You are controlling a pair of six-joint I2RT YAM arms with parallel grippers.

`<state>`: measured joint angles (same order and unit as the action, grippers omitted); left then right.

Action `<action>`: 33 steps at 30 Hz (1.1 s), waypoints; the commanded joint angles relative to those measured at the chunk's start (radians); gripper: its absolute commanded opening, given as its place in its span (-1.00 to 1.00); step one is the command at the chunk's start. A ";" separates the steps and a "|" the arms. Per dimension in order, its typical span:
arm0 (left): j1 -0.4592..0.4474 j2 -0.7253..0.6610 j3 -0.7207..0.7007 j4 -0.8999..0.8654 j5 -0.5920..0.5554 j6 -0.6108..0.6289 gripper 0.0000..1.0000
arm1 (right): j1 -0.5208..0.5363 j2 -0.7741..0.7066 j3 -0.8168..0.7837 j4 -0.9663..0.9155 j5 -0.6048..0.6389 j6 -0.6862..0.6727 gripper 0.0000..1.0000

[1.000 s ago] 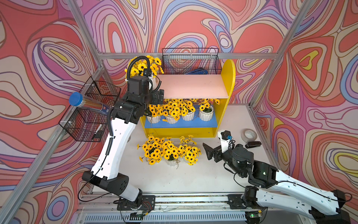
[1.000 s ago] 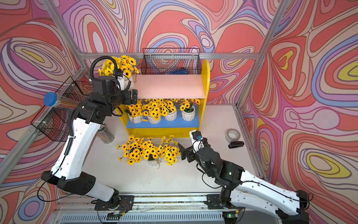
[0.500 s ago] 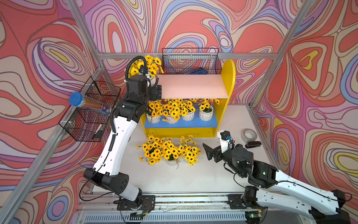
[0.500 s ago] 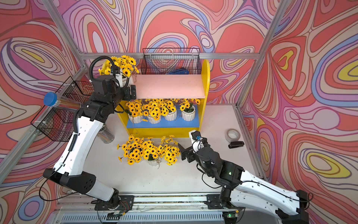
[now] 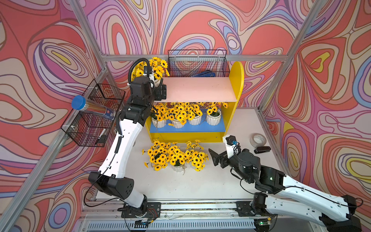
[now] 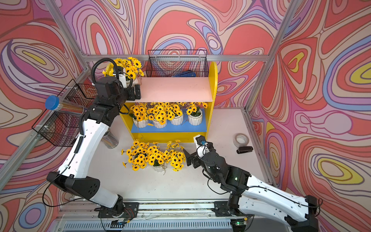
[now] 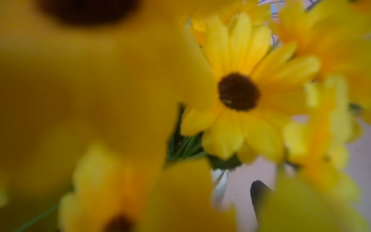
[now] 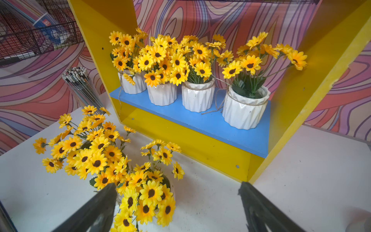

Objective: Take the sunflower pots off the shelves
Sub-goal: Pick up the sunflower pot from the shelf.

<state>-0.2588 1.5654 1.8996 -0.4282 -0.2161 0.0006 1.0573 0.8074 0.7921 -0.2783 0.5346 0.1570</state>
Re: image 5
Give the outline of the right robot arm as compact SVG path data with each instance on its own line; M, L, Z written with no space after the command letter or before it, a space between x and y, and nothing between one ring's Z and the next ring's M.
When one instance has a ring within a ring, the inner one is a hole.
M300 218L329 232L360 232L360 219L355 211L355 197L335 196L309 187L272 167L261 165L260 158L248 149L228 157L209 150L214 166L230 167L241 182L254 184L257 192L249 203L249 214L284 215Z

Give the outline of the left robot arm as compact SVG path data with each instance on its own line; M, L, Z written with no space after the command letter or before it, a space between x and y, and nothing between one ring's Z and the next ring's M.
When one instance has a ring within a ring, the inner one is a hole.
M98 171L88 180L100 192L123 201L124 215L143 217L147 214L147 197L134 189L134 180L125 176L134 143L151 115L155 101L166 98L162 88L167 63L158 57L136 60L128 72L130 97L116 116L113 145Z

